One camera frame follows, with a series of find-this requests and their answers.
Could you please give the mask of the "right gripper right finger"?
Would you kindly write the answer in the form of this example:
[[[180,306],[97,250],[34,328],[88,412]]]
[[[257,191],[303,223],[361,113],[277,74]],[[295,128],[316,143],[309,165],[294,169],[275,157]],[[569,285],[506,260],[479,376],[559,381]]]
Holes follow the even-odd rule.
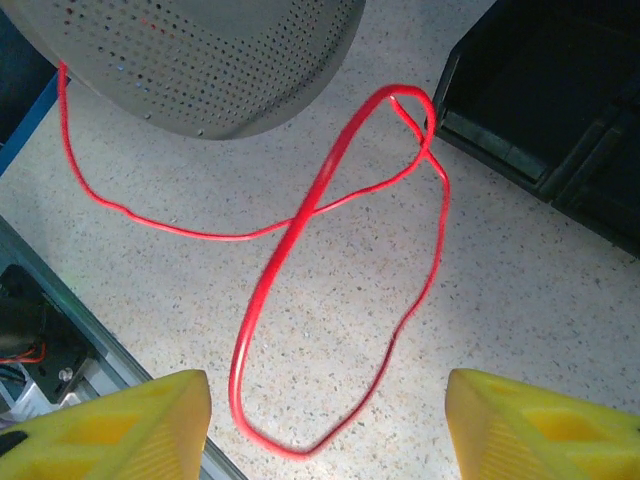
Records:
[[[464,479],[636,479],[636,415],[454,369],[446,420]]]

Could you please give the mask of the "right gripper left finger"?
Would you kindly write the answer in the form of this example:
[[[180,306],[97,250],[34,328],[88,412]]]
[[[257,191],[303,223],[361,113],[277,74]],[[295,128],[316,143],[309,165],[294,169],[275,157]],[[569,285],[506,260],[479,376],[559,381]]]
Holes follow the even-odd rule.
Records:
[[[37,416],[1,434],[4,479],[196,479],[211,418],[202,370]]]

